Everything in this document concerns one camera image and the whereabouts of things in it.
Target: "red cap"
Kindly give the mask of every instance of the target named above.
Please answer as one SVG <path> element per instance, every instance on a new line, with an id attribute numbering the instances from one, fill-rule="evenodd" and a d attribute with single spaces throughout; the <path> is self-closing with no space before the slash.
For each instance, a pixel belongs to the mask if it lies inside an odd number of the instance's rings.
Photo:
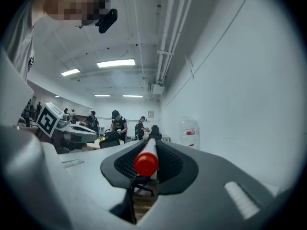
<path id="1" fill-rule="evenodd" d="M 137 156 L 134 166 L 137 173 L 139 173 L 141 176 L 149 177 L 157 171 L 159 167 L 159 160 L 154 154 L 144 152 Z"/>

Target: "ceiling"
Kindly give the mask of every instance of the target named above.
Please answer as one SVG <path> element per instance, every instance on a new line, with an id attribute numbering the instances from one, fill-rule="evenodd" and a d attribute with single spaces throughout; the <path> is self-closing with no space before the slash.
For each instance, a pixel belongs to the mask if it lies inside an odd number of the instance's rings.
<path id="1" fill-rule="evenodd" d="M 59 67 L 54 69 L 56 74 L 48 75 L 50 78 L 61 78 L 61 72 L 78 68 L 80 73 L 65 77 L 65 81 L 70 81 L 71 90 L 80 94 L 110 94 L 112 98 L 141 94 L 146 99 L 158 100 L 159 97 L 149 94 L 146 88 L 147 83 L 155 79 L 164 4 L 167 2 L 162 0 L 136 0 L 144 73 L 134 0 L 111 0 L 111 7 L 118 10 L 118 20 L 105 34 L 99 34 L 96 26 L 79 29 L 47 16 L 40 19 L 34 27 L 35 55 L 44 55 L 46 65 L 57 61 Z M 134 58 L 136 66 L 104 69 L 97 66 L 97 62 L 128 58 Z M 34 67 L 44 72 L 41 64 L 34 63 Z"/>

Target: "black cap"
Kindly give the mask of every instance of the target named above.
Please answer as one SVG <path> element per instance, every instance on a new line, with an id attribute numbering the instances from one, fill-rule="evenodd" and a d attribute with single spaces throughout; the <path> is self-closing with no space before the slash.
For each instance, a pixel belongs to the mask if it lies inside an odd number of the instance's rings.
<path id="1" fill-rule="evenodd" d="M 112 119 L 116 118 L 119 115 L 119 112 L 117 110 L 114 110 L 112 112 Z"/>

